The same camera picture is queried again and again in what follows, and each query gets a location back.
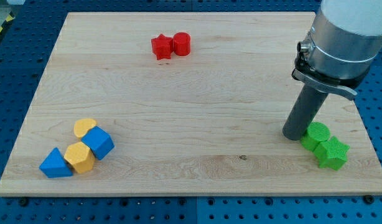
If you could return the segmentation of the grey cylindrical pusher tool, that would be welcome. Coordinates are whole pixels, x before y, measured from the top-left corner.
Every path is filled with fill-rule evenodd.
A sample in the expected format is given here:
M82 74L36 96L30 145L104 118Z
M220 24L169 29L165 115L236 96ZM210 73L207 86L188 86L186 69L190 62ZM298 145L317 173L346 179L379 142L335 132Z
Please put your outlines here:
M304 85L282 129L283 135L293 141L301 139L328 93Z

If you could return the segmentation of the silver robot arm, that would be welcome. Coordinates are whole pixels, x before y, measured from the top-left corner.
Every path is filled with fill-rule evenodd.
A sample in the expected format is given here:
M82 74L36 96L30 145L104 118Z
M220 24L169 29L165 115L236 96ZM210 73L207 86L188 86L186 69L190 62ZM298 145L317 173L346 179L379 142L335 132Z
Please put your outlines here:
M299 140L329 94L353 100L382 48L382 0L323 0L297 44L292 77L304 83L282 129Z

